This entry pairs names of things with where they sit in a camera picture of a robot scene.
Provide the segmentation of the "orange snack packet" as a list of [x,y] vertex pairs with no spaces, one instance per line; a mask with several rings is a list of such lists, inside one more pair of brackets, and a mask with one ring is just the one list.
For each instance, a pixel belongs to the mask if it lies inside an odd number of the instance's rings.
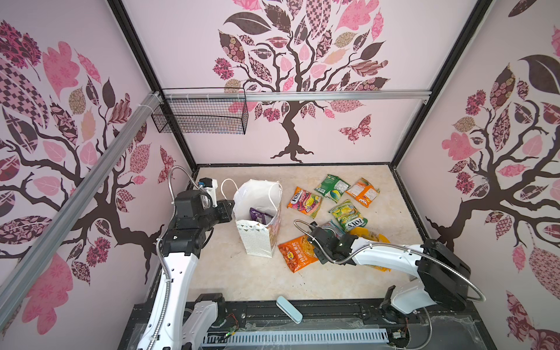
[[300,236],[278,245],[287,267],[296,273],[308,265],[318,262],[313,245],[308,241],[308,236]]

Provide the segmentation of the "purple Fox's berries candy bag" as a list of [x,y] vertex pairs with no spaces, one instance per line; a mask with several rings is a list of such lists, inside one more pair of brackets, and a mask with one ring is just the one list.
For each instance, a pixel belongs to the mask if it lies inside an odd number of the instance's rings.
[[274,219],[274,216],[266,214],[265,212],[259,211],[255,208],[249,209],[249,216],[251,221],[260,223],[262,225],[268,225]]

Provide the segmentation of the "yellow-green Fox's candy bag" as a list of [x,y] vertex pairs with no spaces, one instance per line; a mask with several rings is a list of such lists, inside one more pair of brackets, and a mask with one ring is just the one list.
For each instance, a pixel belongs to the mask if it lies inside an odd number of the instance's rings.
[[368,220],[363,217],[350,200],[333,207],[329,213],[336,219],[345,233],[350,232],[354,228],[365,227],[368,224]]

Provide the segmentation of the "yellow snack packet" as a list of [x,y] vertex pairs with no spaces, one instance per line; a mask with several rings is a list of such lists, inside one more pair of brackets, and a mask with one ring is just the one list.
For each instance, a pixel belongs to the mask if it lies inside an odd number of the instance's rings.
[[353,228],[350,232],[349,235],[353,235],[353,236],[357,236],[358,238],[363,238],[369,241],[374,241],[374,242],[381,242],[381,243],[389,243],[390,240],[379,233],[375,233],[373,231],[368,230],[365,227],[356,227]]

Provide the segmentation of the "white patterned paper bag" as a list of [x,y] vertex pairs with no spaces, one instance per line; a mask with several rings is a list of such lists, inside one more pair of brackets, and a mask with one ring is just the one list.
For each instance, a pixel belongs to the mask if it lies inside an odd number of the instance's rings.
[[236,187],[233,217],[248,255],[272,258],[281,224],[282,186],[250,179]]

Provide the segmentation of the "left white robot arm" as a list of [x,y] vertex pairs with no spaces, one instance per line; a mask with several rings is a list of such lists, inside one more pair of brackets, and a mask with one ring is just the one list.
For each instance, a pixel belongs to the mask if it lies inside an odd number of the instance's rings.
[[233,220],[232,200],[186,190],[173,201],[173,216],[156,244],[162,275],[137,349],[199,349],[211,326],[225,318],[221,293],[200,295],[185,317],[189,285],[214,226]]

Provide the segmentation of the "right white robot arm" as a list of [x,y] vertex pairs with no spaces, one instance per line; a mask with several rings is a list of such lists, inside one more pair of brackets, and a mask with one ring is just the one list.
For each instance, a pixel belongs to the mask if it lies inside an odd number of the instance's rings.
[[408,274],[411,280],[401,287],[389,287],[379,306],[380,314],[390,323],[402,322],[428,306],[454,312],[467,307],[470,268],[436,240],[399,245],[352,234],[337,237],[333,230],[316,223],[308,225],[304,237],[322,264],[366,265]]

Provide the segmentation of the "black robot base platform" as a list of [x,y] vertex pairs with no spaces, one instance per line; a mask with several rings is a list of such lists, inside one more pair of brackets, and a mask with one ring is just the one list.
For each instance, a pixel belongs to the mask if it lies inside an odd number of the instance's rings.
[[379,299],[295,300],[303,321],[294,323],[273,301],[227,301],[225,318],[207,334],[225,338],[236,332],[278,330],[385,329],[388,344],[329,344],[202,349],[495,349],[489,331],[473,304],[464,311],[440,306],[415,311],[390,324],[380,314]]

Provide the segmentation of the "Fox's fruits oval candy bag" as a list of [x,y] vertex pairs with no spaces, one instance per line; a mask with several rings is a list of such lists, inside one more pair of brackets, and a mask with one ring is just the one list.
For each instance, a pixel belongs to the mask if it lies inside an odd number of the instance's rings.
[[320,195],[296,187],[292,198],[288,201],[287,208],[294,209],[310,218],[316,218],[322,205]]

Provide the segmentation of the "green Fox's candy bag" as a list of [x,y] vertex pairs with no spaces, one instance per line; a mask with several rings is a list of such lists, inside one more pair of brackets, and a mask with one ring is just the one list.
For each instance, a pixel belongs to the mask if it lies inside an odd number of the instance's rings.
[[342,180],[339,176],[328,174],[314,190],[323,197],[338,203],[349,188],[348,182]]

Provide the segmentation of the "orange Fox's fruits candy bag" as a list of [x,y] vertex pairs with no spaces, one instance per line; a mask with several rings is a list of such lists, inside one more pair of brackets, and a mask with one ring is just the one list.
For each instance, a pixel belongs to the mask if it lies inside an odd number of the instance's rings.
[[349,187],[346,193],[365,208],[368,208],[379,196],[379,191],[364,178],[359,179]]

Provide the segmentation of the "light blue oblong object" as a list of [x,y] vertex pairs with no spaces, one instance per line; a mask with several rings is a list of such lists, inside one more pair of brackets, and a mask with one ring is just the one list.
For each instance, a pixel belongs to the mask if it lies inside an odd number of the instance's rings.
[[276,300],[276,305],[294,323],[300,324],[303,321],[302,313],[285,297],[279,296]]

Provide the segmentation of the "aluminium rail back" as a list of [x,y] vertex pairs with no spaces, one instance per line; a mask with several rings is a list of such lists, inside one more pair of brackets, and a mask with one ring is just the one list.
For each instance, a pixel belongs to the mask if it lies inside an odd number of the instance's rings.
[[268,101],[372,101],[372,100],[422,100],[427,101],[432,92],[429,90],[375,90],[375,91],[326,91],[326,92],[268,92],[268,93],[193,93],[186,89],[165,91],[164,96],[169,100],[195,99],[214,100],[230,99],[234,101],[268,102]]

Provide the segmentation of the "aluminium rail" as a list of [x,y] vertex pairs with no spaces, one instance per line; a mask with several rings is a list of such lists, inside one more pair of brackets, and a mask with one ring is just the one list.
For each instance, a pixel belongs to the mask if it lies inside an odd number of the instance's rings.
[[432,92],[429,90],[375,90],[375,91],[326,91],[326,92],[268,92],[268,93],[193,93],[186,89],[165,91],[164,96],[169,100],[195,99],[214,100],[230,99],[234,101],[268,102],[268,101],[372,101],[372,100],[422,100],[427,101]]
[[53,218],[45,232],[31,246],[29,252],[1,286],[1,326],[4,327],[26,297],[50,259],[72,231],[76,221],[114,169],[118,159],[126,151],[144,122],[162,102],[162,93],[153,91],[137,106],[131,119],[122,127],[119,135],[109,145],[99,161],[86,175],[62,209]]

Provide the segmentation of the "aluminium rail left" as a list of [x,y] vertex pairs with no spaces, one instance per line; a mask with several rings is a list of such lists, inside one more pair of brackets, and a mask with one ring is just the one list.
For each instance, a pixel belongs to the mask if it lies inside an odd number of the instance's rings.
[[26,297],[50,259],[72,231],[76,221],[114,169],[118,159],[126,151],[144,122],[162,102],[162,93],[153,91],[137,106],[131,119],[122,127],[119,135],[109,145],[99,161],[86,175],[62,209],[53,218],[45,232],[31,246],[29,252],[1,286],[1,326],[4,327]]

